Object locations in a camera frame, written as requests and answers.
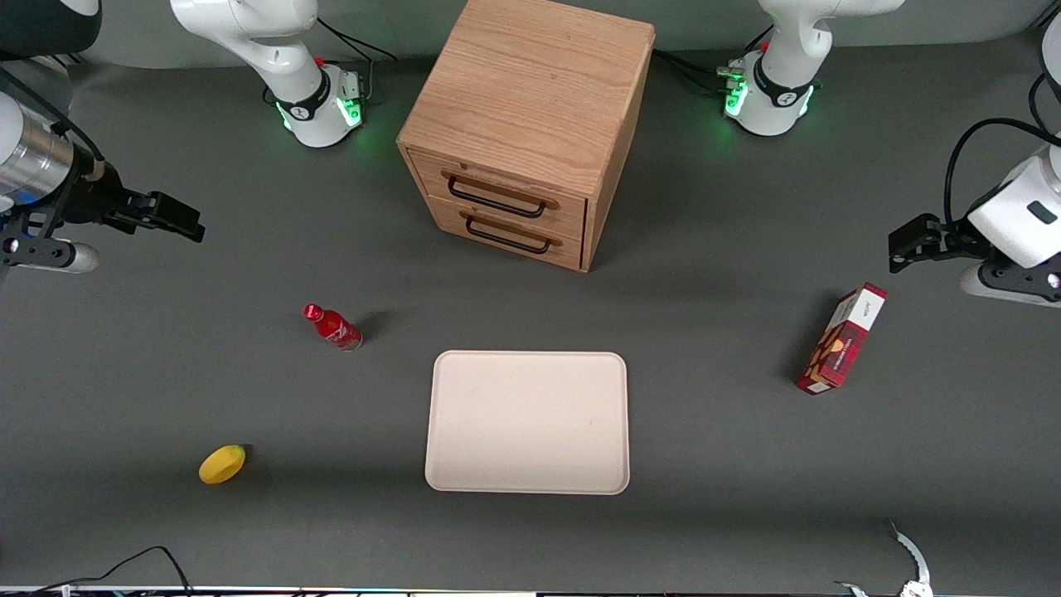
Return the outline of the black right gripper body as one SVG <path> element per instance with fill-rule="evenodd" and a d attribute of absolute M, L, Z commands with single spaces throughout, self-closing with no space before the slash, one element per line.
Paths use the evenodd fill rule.
<path fill-rule="evenodd" d="M 83 166 L 63 207 L 63 221 L 71 224 L 133 226 L 132 194 L 114 165 L 92 160 Z"/>

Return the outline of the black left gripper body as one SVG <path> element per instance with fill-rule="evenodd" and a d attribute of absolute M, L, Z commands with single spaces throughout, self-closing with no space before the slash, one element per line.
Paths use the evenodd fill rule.
<path fill-rule="evenodd" d="M 933 223 L 933 234 L 937 238 L 937 248 L 933 250 L 933 261 L 984 261 L 993 254 L 993 244 L 967 218 L 938 218 Z"/>

